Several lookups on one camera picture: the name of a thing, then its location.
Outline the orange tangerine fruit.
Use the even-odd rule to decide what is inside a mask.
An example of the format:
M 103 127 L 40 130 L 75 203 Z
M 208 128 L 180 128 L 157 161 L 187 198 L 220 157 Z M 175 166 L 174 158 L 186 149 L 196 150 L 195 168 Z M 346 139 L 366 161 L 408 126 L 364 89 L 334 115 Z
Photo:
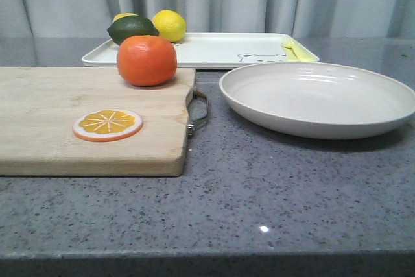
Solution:
M 159 36 L 132 36 L 119 46 L 117 68 L 120 76 L 133 86 L 157 86 L 175 75 L 176 50 Z

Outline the beige round plate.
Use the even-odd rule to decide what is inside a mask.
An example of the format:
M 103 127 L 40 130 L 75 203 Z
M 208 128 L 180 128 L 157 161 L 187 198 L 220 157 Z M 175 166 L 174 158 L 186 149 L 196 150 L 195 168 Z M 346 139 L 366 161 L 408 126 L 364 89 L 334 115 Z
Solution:
M 265 128 L 315 139 L 390 132 L 414 115 L 414 91 L 350 66 L 279 62 L 233 69 L 219 82 L 227 103 Z

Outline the cream rectangular bear tray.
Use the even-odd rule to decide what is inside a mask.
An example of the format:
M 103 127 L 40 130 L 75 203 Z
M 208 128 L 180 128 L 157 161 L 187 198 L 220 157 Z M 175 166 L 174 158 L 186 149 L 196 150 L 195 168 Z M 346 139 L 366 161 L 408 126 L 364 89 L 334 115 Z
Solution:
M 288 62 L 281 46 L 287 37 L 290 36 L 277 33 L 189 32 L 173 46 L 178 67 L 222 70 Z

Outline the orange slice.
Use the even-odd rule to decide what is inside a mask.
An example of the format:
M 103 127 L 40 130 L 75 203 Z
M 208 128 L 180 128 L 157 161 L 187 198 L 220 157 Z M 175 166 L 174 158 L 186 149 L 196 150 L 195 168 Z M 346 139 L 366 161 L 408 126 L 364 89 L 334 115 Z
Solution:
M 127 109 L 104 109 L 79 117 L 74 135 L 85 141 L 109 142 L 128 138 L 141 130 L 142 117 Z

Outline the yellow lemon right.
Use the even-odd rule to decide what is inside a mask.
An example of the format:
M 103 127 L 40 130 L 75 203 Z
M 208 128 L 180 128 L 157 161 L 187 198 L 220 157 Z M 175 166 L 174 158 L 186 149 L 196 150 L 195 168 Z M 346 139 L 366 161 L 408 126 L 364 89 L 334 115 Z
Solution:
M 159 36 L 170 42 L 180 41 L 186 33 L 187 24 L 179 13 L 172 10 L 161 10 L 152 18 Z

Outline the yellow lemon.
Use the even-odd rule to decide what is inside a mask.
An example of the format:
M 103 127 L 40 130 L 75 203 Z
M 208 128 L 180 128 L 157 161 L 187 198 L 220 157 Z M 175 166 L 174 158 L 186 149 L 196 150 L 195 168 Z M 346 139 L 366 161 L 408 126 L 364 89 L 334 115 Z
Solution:
M 133 12 L 125 12 L 125 13 L 119 13 L 116 16 L 113 17 L 112 22 L 116 22 L 117 20 L 121 19 L 121 18 L 125 18 L 125 17 L 137 17 L 138 14 L 135 14 Z
M 159 36 L 170 42 L 180 41 L 186 33 L 187 24 L 179 13 L 172 10 L 161 10 L 152 18 Z

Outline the yellow plastic fork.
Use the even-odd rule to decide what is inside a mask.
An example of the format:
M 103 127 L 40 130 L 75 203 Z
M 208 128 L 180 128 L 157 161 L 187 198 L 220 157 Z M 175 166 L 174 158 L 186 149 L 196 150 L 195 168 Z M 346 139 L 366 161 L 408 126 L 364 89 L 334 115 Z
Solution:
M 301 43 L 287 37 L 281 44 L 289 62 L 318 62 L 320 59 Z

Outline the dark green lime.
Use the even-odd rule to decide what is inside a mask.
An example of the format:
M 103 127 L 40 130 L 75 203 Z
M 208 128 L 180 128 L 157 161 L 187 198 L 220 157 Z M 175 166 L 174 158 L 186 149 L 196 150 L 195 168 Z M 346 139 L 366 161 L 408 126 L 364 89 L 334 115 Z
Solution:
M 159 32 L 153 22 L 143 16 L 125 16 L 114 21 L 108 28 L 107 33 L 114 43 L 121 45 L 127 38 L 132 36 L 158 36 Z

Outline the yellow lemon left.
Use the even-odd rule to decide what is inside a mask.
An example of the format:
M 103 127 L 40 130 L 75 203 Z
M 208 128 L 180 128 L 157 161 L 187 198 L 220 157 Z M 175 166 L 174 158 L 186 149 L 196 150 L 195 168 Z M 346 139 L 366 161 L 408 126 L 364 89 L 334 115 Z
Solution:
M 116 16 L 113 17 L 112 22 L 116 22 L 117 20 L 121 19 L 121 18 L 125 18 L 125 17 L 137 17 L 138 14 L 135 14 L 133 12 L 125 12 L 125 13 L 119 13 Z

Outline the wooden cutting board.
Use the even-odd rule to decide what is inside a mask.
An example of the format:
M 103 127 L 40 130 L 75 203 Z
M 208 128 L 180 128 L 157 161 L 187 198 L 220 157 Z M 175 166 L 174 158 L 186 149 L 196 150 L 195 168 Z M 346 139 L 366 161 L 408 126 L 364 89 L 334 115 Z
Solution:
M 1 174 L 179 176 L 194 89 L 194 69 L 140 88 L 114 67 L 2 67 Z M 139 114 L 142 129 L 107 143 L 74 135 L 78 118 L 106 109 Z

